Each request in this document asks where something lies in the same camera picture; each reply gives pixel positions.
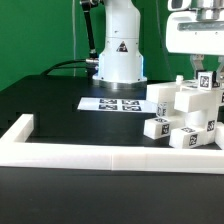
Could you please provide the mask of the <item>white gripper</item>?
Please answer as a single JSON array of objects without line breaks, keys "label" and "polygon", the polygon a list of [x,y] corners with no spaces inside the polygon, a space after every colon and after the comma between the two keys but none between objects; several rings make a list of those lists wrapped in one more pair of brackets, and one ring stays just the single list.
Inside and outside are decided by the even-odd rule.
[{"label": "white gripper", "polygon": [[203,55],[219,56],[216,87],[224,84],[224,0],[168,0],[171,14],[166,47],[171,53],[193,54],[194,78],[204,70]]}]

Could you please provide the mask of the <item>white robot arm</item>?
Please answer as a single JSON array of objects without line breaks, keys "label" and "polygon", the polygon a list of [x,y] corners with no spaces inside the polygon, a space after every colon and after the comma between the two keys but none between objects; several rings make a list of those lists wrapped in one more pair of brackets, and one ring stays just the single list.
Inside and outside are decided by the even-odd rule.
[{"label": "white robot arm", "polygon": [[[132,0],[104,0],[105,48],[93,81],[112,89],[143,87],[143,56],[139,52],[140,13]],[[216,81],[224,82],[224,0],[168,0],[166,48],[191,56],[196,70],[199,55],[220,58]]]}]

